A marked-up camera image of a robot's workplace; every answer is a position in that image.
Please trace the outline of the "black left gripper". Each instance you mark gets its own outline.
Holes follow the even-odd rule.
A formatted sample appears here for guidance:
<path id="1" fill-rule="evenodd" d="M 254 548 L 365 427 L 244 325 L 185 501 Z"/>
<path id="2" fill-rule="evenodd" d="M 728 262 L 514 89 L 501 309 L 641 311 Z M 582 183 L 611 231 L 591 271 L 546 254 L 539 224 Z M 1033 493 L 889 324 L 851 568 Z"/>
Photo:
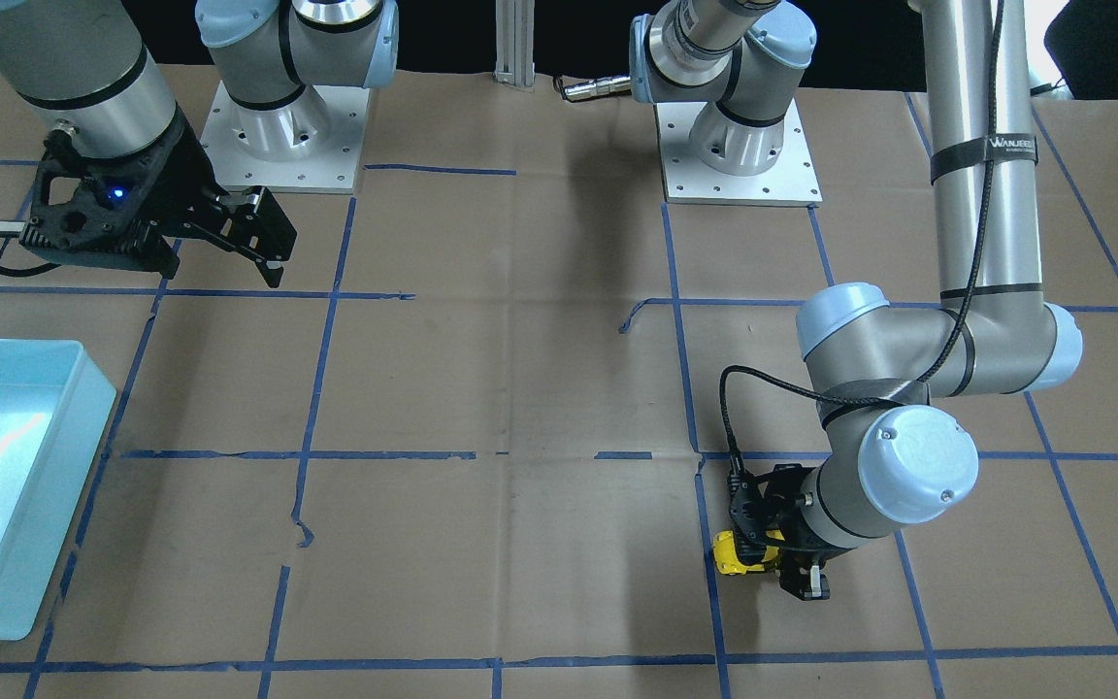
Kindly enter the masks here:
<path id="1" fill-rule="evenodd" d="M 729 469 L 732 530 L 755 549 L 781 549 L 775 570 L 780 587 L 802 601 L 830 599 L 824 566 L 836 556 L 836 548 L 804 522 L 803 508 L 813 504 L 813 495 L 802 487 L 813 472 L 815 467 L 802 464 L 777 464 L 762 475 L 751 474 L 742 464 Z"/>

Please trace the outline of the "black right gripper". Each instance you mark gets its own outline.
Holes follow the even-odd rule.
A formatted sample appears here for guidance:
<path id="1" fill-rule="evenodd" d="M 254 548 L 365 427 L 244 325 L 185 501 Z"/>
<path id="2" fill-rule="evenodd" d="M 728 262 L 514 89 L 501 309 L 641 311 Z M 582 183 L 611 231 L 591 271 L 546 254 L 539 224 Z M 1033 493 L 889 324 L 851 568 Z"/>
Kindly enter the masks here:
<path id="1" fill-rule="evenodd" d="M 49 264 L 159 273 L 170 289 L 271 290 L 254 264 L 291 258 L 297 230 L 276 196 L 226 193 L 181 108 L 138 153 L 80 155 L 68 125 L 44 145 L 19 244 Z M 181 238 L 177 253 L 168 236 Z"/>

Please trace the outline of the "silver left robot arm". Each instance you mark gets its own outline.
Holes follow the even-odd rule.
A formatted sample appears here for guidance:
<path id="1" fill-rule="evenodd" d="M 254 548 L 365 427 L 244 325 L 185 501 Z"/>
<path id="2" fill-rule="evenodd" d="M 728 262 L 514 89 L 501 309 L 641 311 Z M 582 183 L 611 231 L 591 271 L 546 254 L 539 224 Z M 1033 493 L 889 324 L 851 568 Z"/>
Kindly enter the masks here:
<path id="1" fill-rule="evenodd" d="M 937 520 L 972 493 L 979 455 L 939 399 L 1038 393 L 1065 382 L 1083 336 L 1044 297 L 1038 138 L 1030 127 L 1025 4 L 913 1 L 929 103 L 927 145 L 904 144 L 904 116 L 866 91 L 835 98 L 819 134 L 852 185 L 891 204 L 913 185 L 935 198 L 936 297 L 897 304 L 878 284 L 831 284 L 796 313 L 811 384 L 733 363 L 718 399 L 729 448 L 729 521 L 711 554 L 719 574 L 776 574 L 796 598 L 830 596 L 826 563 Z M 743 375 L 813 402 L 830 442 L 819 466 L 746 469 L 727 403 Z"/>

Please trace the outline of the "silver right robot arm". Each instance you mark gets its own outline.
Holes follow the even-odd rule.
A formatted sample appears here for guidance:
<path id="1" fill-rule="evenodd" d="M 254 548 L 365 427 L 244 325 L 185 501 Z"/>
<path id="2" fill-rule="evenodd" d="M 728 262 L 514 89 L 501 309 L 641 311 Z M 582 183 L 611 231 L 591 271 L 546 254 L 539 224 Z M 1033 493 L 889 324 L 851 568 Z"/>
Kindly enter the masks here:
<path id="1" fill-rule="evenodd" d="M 351 193 L 368 101 L 398 66 L 395 1 L 0 1 L 0 75 L 45 126 L 0 276 L 173 278 L 178 240 L 271 289 L 299 240 L 277 195 Z"/>

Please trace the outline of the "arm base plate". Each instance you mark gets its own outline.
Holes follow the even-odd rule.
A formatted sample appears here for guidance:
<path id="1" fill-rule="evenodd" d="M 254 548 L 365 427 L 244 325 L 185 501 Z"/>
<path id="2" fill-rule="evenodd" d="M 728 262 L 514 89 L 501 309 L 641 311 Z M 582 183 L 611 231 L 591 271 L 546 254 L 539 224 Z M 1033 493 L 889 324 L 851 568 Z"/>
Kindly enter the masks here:
<path id="1" fill-rule="evenodd" d="M 237 105 L 225 84 L 214 94 L 201 145 L 218 185 L 262 185 L 275 193 L 351 195 L 361 164 L 373 89 L 310 85 L 291 105 Z"/>
<path id="2" fill-rule="evenodd" d="M 808 207 L 824 202 L 796 103 L 781 122 L 732 122 L 713 102 L 655 106 L 669 204 Z"/>

